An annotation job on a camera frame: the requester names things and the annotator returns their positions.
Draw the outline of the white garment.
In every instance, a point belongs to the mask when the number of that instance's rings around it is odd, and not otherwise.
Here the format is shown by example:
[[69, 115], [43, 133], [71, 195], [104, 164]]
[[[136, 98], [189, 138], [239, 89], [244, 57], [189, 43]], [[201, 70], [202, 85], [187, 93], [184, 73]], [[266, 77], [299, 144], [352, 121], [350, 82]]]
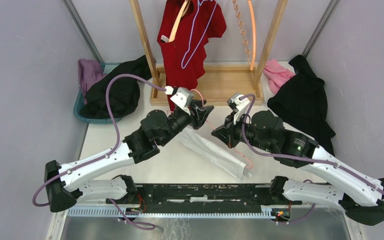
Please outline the white garment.
[[244, 178], [250, 178], [253, 175], [246, 163], [215, 144], [213, 141], [201, 136], [196, 130], [190, 127], [185, 128], [178, 135], [178, 139], [181, 144], [204, 157], [239, 182], [242, 182]]

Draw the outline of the red skirt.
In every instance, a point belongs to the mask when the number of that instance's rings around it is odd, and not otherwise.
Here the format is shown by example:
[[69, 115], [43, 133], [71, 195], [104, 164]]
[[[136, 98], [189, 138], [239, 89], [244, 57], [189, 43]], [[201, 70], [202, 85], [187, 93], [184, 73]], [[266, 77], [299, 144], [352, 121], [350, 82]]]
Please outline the red skirt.
[[166, 1], [157, 42], [163, 57], [166, 84], [191, 90], [205, 74], [205, 45], [211, 38], [221, 38], [227, 25], [215, 0], [192, 0], [179, 21], [174, 40], [170, 41], [183, 3], [182, 0]]

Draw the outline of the orange hanger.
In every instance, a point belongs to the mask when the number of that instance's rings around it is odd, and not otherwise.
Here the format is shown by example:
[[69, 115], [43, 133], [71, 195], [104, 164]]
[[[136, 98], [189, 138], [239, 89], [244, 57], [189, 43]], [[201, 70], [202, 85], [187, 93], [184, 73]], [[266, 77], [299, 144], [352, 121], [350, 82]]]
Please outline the orange hanger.
[[256, 47], [257, 47], [257, 29], [256, 29], [256, 18], [254, 6], [251, 0], [247, 0], [247, 7], [250, 14], [250, 23], [251, 23], [251, 41], [247, 39], [247, 31], [244, 29], [244, 21], [242, 20], [242, 13], [240, 11], [239, 2], [237, 0], [232, 0], [232, 7], [234, 10], [234, 15], [237, 19], [237, 25], [239, 27], [239, 34], [241, 36], [241, 42], [243, 45], [243, 50], [246, 55], [246, 60], [251, 71], [255, 68], [256, 62]]

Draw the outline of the wooden hanger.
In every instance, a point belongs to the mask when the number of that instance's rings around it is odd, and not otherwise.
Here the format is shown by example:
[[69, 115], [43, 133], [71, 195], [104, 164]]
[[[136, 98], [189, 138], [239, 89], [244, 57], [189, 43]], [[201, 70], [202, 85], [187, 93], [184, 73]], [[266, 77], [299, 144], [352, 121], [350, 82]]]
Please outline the wooden hanger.
[[190, 1], [189, 0], [185, 0], [183, 2], [182, 6], [181, 6], [181, 8], [180, 8], [176, 18], [175, 18], [174, 24], [172, 26], [172, 29], [171, 29], [171, 32], [170, 32], [170, 35], [169, 35], [169, 39], [168, 39], [169, 43], [171, 43], [171, 42], [173, 42], [175, 40], [176, 33], [178, 31], [180, 21], [181, 21], [182, 17], [188, 11], [189, 5], [190, 5]]

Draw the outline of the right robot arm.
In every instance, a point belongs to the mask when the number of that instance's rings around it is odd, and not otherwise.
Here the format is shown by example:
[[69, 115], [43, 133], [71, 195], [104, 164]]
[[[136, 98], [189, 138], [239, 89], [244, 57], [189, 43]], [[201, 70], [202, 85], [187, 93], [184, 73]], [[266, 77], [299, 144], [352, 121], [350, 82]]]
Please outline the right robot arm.
[[244, 143], [260, 156], [323, 179], [323, 183], [299, 182], [276, 176], [264, 202], [271, 204], [312, 203], [324, 205], [367, 226], [384, 221], [384, 178], [360, 173], [330, 154], [303, 133], [285, 129], [281, 118], [271, 111], [248, 115], [231, 113], [212, 136], [229, 148]]

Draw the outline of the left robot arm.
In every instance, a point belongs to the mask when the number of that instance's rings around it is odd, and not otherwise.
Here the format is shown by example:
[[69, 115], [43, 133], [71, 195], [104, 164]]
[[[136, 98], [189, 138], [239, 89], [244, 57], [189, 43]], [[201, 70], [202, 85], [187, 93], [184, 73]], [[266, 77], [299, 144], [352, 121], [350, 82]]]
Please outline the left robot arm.
[[46, 206], [52, 213], [65, 211], [81, 200], [114, 199], [129, 204], [136, 200], [138, 191], [130, 176], [113, 180], [96, 180], [113, 170], [139, 164], [160, 153], [187, 127], [200, 129], [214, 106], [203, 106], [193, 100], [189, 113], [176, 107], [170, 115], [162, 110], [150, 111], [141, 120], [140, 127], [120, 140], [116, 146], [93, 156], [60, 164], [56, 160], [46, 163], [44, 188], [48, 198]]

